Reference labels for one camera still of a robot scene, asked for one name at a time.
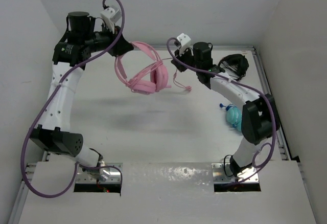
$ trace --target white connector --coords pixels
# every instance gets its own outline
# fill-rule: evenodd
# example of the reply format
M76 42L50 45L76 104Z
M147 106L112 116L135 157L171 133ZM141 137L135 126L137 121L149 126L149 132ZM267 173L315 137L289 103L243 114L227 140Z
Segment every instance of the white connector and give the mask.
M177 39L180 42L179 55L182 55L187 48L191 47L191 39L184 33L180 34Z
M103 10L101 13L101 18L106 23L108 29L114 33L114 24L122 17L122 12L120 9L110 6Z

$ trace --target gray wall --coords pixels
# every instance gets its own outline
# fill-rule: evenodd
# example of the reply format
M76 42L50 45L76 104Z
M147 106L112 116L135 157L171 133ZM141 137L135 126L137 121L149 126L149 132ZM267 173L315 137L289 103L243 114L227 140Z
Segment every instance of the gray wall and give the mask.
M292 154L314 211L327 223L327 0L281 0L261 47Z
M44 104L53 48L60 39L40 0L0 0L0 223L9 218L20 185L25 134ZM41 150L30 143L27 162Z
M102 0L41 0L63 33L71 11L99 15ZM128 40L166 44L181 32L193 42L213 44L259 43L279 0L121 0L126 9Z

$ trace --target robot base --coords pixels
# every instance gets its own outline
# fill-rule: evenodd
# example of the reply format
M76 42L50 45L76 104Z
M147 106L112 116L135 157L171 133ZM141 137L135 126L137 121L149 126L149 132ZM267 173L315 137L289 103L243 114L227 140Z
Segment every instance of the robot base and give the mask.
M232 175L229 169L229 163L225 164L226 173L228 175ZM224 164L223 163L213 163L213 179L214 179L214 190L215 192L260 192L260 184L259 184L259 176L255 174L247 181L240 183L238 185L230 185L231 183L235 183L236 180L241 181L244 178L251 176L255 173L255 169L253 167L245 169L241 173L238 174L237 177L232 176L228 177L224 172Z
M106 163L106 165L115 166L123 172L122 163ZM120 193L121 191L121 175L113 169L106 169L110 177L104 182L97 182L96 177L92 177L82 168L78 169L75 180L74 192L105 192L105 193Z

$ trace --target wall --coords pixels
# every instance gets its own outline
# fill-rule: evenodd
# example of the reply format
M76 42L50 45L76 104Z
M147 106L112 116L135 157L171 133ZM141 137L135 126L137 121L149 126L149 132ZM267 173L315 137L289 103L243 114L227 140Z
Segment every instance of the wall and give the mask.
M319 223L327 223L326 0L281 0L261 55L293 155L303 164Z
M40 0L0 0L0 223L18 193L25 134L46 100L53 48L60 39ZM30 143L27 162L42 152Z
M71 11L99 16L102 0L41 0L63 32ZM150 44L166 44L181 32L194 42L256 45L279 0L121 0L127 15L124 36Z

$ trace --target robotic arm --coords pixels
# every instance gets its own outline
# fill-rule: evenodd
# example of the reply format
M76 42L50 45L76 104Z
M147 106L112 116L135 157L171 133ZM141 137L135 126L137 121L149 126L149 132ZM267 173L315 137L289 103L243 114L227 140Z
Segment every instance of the robotic arm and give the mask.
M121 16L121 12L115 7L105 8L101 12L101 18L105 23L102 24L102 31L94 32L96 18L89 16L87 12L68 14L66 32L54 50L53 74L48 98L58 85L61 85L61 89L42 114L30 136L30 139L42 149L67 156L83 166L103 165L102 156L94 149L88 148L83 141L83 136L79 133L71 133L70 128L74 94L85 65L73 70L64 81L59 82L69 69L89 59L91 53L106 49L115 40L121 28L114 23ZM133 45L121 36L110 49L109 54L119 56L133 49Z
M175 51L175 57L184 64L196 69L219 73L217 77L209 73L197 72L198 80L209 89L222 94L231 103L236 105L242 112L242 134L243 139L238 150L230 158L230 170L237 176L244 169L252 165L254 154L257 152L257 145L264 139L272 136L272 122L266 102L258 93L232 83L233 80L224 69L213 64L211 58L212 44L197 42L191 49L191 39L181 34L177 37L179 42L175 44L179 47ZM171 61L180 72L187 68L176 60ZM274 98L270 94L265 95L273 109L276 130L279 129L280 122L277 114Z

